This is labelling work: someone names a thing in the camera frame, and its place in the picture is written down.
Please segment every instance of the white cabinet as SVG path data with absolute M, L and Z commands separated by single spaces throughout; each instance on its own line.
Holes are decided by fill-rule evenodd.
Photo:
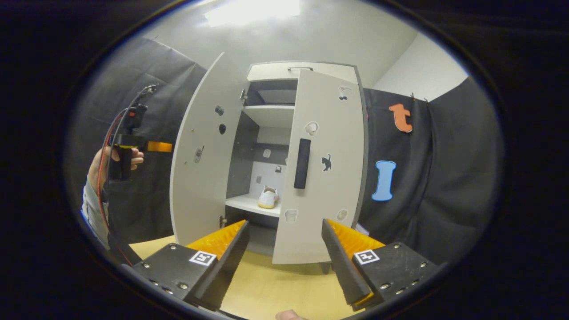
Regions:
M 176 241 L 187 245 L 217 230 L 228 206 L 271 221 L 273 227 L 251 228 L 255 235 L 250 250 L 263 248 L 276 264 L 327 262 L 322 219 L 353 227 L 365 185 L 367 121 L 357 70 L 313 62 L 256 64 L 248 74 L 237 70 L 222 54 L 202 79 L 182 121 L 170 183 Z M 294 83 L 278 84 L 282 80 Z M 294 104 L 248 105 L 241 92 L 252 96 L 253 83 L 263 81 L 278 84 L 275 90 L 292 87 Z M 268 93 L 263 97 L 290 99 L 290 92 Z M 236 137 L 236 132 L 251 133 L 237 129 L 243 117 L 255 126 L 251 148 L 239 145 L 244 141 L 240 134 Z M 240 177 L 230 173 L 234 164 L 246 168 L 237 172 Z M 231 188 L 238 178 L 243 188 L 226 198 L 231 193 L 228 181 Z M 272 209 L 257 206 L 265 184 L 279 191 Z

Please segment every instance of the blue letter i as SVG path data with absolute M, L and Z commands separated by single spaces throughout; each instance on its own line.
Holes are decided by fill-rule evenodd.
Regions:
M 387 201 L 393 197 L 391 194 L 391 178 L 393 177 L 393 170 L 397 165 L 393 161 L 378 161 L 376 168 L 379 169 L 380 175 L 377 178 L 377 190 L 372 195 L 375 201 Z

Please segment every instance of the sleeve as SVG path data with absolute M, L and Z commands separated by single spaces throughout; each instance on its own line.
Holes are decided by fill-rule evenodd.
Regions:
M 105 249 L 109 250 L 109 243 L 108 243 L 108 234 L 109 231 L 105 222 L 103 221 L 101 209 L 99 206 L 99 199 L 97 193 L 87 180 L 85 186 L 83 187 L 83 206 L 82 206 L 82 215 L 89 229 L 93 232 L 97 240 L 101 242 Z M 109 203 L 103 202 L 103 210 L 105 211 L 105 218 L 109 221 L 109 211 L 108 211 Z

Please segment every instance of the red cable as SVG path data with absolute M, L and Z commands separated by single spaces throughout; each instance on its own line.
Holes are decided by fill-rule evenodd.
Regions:
M 101 171 L 102 171 L 103 163 L 104 163 L 104 160 L 105 160 L 105 149 L 106 149 L 106 147 L 107 147 L 107 144 L 109 143 L 110 134 L 111 134 L 111 132 L 113 132 L 113 129 L 114 129 L 114 126 L 115 126 L 116 123 L 117 123 L 117 120 L 119 120 L 121 117 L 122 117 L 122 116 L 119 116 L 119 117 L 115 120 L 115 122 L 113 123 L 112 127 L 111 127 L 110 130 L 109 130 L 109 133 L 108 133 L 107 136 L 105 137 L 105 145 L 104 145 L 103 149 L 101 150 L 101 163 L 99 164 L 99 175 L 98 175 L 98 177 L 97 177 L 97 196 L 99 197 L 99 208 L 101 209 L 101 215 L 102 215 L 102 217 L 103 217 L 103 221 L 105 222 L 105 226 L 106 226 L 107 231 L 109 232 L 109 234 L 110 234 L 109 223 L 108 223 L 107 220 L 106 220 L 105 210 L 103 210 L 103 202 L 102 202 L 102 199 L 101 199 Z M 112 155 L 113 155 L 112 146 L 111 146 L 111 151 L 110 151 L 110 153 L 111 153 L 110 156 L 112 157 Z M 120 253 L 122 254 L 122 256 L 125 258 L 126 262 L 128 262 L 130 266 L 133 266 L 133 264 L 130 263 L 129 259 L 128 259 L 128 258 L 126 257 L 126 255 L 123 253 L 123 251 L 121 250 L 121 248 L 118 246 L 118 243 L 115 242 L 115 245 L 117 246 L 117 249 L 120 251 Z

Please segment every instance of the orange part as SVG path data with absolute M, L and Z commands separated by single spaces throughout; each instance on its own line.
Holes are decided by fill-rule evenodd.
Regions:
M 172 152 L 172 144 L 158 141 L 148 141 L 147 151 Z
M 344 251 L 346 252 L 346 255 L 348 255 L 350 261 L 356 252 L 374 250 L 385 246 L 385 244 L 372 239 L 352 228 L 346 227 L 341 223 L 332 221 L 330 219 L 326 220 L 334 230 L 334 233 L 336 234 L 336 237 L 338 237 L 338 240 L 340 240 L 340 244 L 344 248 Z
M 221 256 L 223 256 L 225 250 L 227 250 L 227 247 L 231 244 L 231 241 L 235 239 L 235 236 L 241 227 L 243 227 L 243 224 L 245 224 L 245 220 L 230 224 L 223 229 L 219 229 L 214 233 L 210 233 L 207 236 L 188 244 L 186 247 L 212 253 L 217 255 L 218 259 L 221 259 Z

